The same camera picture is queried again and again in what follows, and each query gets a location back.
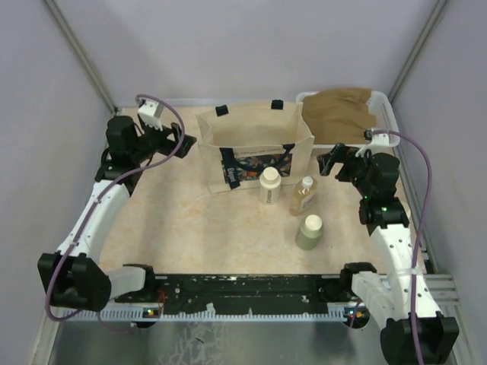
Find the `beige canvas tote bag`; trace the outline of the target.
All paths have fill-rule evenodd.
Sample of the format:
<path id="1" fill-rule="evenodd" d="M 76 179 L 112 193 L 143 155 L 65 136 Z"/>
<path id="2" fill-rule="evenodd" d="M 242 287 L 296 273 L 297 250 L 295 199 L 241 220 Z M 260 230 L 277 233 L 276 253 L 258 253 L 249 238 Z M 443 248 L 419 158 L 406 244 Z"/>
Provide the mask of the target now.
<path id="1" fill-rule="evenodd" d="M 259 187 L 274 167 L 283 185 L 307 174 L 314 136 L 302 105 L 283 100 L 217 106 L 196 117 L 199 153 L 210 192 Z"/>

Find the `white cream-capped bottle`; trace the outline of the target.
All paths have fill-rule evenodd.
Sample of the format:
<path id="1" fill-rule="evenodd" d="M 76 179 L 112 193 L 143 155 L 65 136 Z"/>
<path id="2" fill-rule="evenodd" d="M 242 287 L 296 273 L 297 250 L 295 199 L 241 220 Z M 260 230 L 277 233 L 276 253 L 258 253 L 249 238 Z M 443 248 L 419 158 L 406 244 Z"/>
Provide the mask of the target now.
<path id="1" fill-rule="evenodd" d="M 264 205 L 274 205 L 280 197 L 282 178 L 274 167 L 267 167 L 259 176 L 259 199 Z"/>

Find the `green cream-capped bottle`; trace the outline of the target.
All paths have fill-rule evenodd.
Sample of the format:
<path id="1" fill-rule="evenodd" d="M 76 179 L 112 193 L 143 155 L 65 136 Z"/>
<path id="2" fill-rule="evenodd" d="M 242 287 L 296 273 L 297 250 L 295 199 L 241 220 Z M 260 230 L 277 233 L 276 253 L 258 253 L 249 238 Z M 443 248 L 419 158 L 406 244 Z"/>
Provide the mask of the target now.
<path id="1" fill-rule="evenodd" d="M 300 249 L 314 249 L 323 236 L 323 221 L 315 214 L 306 216 L 300 223 L 295 242 Z"/>

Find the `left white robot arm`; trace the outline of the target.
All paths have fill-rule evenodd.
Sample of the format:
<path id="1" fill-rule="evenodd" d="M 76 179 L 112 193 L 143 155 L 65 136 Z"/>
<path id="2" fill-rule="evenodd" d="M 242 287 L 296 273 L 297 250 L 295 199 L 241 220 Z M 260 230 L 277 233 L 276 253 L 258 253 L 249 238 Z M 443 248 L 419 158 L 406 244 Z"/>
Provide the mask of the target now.
<path id="1" fill-rule="evenodd" d="M 155 290 L 150 265 L 124 264 L 104 271 L 98 265 L 111 227 L 135 191 L 142 174 L 154 168 L 156 154 L 163 162 L 184 158 L 196 143 L 181 117 L 171 126 L 146 123 L 148 115 L 114 116 L 107 123 L 107 146 L 100 156 L 91 197 L 72 231 L 54 253 L 44 253 L 37 268 L 46 292 L 45 311 L 54 321 L 54 308 L 73 316 L 87 310 L 99 313 L 111 300 L 145 298 Z"/>

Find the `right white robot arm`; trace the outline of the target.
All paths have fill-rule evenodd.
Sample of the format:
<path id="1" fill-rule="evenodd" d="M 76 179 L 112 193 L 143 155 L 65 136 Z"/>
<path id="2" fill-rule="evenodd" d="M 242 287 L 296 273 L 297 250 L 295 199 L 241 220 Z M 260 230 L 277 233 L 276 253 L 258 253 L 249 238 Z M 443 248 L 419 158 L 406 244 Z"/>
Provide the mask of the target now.
<path id="1" fill-rule="evenodd" d="M 396 197 L 399 160 L 387 153 L 337 144 L 317 156 L 320 174 L 341 164 L 336 179 L 361 195 L 358 215 L 386 265 L 387 281 L 368 262 L 344 266 L 340 279 L 367 308 L 380 329 L 388 364 L 444 364 L 460 333 L 431 295 L 411 241 L 409 219 Z"/>

